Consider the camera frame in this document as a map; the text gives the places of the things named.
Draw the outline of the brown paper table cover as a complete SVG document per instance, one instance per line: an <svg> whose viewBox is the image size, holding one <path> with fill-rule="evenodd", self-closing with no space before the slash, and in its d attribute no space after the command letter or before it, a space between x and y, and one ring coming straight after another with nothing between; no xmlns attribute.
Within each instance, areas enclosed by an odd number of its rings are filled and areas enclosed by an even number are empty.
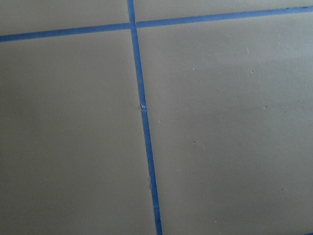
<svg viewBox="0 0 313 235"><path fill-rule="evenodd" d="M310 235L310 0L3 0L3 235Z"/></svg>

